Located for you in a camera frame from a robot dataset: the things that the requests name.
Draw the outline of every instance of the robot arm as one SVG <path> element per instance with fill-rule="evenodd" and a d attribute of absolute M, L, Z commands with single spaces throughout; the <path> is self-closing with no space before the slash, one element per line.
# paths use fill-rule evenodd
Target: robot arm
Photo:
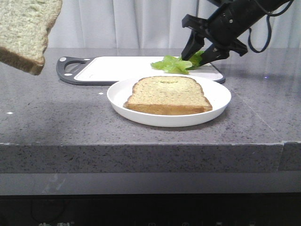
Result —
<path fill-rule="evenodd" d="M 212 45 L 202 54 L 201 65 L 215 60 L 226 59 L 229 51 L 235 51 L 240 56 L 248 52 L 245 44 L 237 37 L 249 29 L 265 14 L 288 3 L 285 12 L 293 0 L 209 0 L 219 8 L 208 18 L 202 19 L 186 15 L 182 26 L 190 28 L 191 35 L 182 51 L 182 59 L 188 60 L 204 46 L 204 38 Z"/>

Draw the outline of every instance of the cutting board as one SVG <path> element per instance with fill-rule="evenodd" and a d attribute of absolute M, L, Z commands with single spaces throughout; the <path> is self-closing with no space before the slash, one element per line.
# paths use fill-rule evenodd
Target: cutting board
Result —
<path fill-rule="evenodd" d="M 165 75 L 163 71 L 151 67 L 151 63 L 161 60 L 163 56 L 64 56 L 58 59 L 56 71 L 61 80 L 71 84 L 112 85 L 129 78 Z M 223 75 L 212 64 L 191 70 L 189 75 L 225 82 Z"/>

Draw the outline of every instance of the bread slice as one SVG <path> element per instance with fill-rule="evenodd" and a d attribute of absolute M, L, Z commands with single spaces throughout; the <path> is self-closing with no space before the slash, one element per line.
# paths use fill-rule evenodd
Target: bread slice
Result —
<path fill-rule="evenodd" d="M 62 0 L 1 0 L 0 61 L 31 74 L 40 74 L 48 34 Z"/>
<path fill-rule="evenodd" d="M 161 115 L 196 114 L 212 110 L 203 89 L 194 79 L 183 76 L 154 76 L 140 79 L 124 107 Z"/>

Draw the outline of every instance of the granite countertop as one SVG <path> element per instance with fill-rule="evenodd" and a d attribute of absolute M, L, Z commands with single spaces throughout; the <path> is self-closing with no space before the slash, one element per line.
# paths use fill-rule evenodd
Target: granite countertop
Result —
<path fill-rule="evenodd" d="M 232 100 L 218 118 L 182 128 L 127 120 L 108 86 L 59 80 L 62 56 L 164 56 L 180 49 L 56 49 L 41 75 L 0 64 L 0 173 L 301 170 L 301 49 L 215 62 Z"/>

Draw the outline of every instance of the lettuce leaf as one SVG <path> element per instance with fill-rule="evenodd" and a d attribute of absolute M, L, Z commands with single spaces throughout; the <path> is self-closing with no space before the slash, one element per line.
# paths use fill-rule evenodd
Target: lettuce leaf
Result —
<path fill-rule="evenodd" d="M 203 51 L 198 51 L 189 60 L 182 60 L 181 57 L 166 55 L 162 61 L 151 63 L 151 67 L 163 70 L 165 73 L 189 74 L 188 70 L 194 70 L 200 66 Z"/>

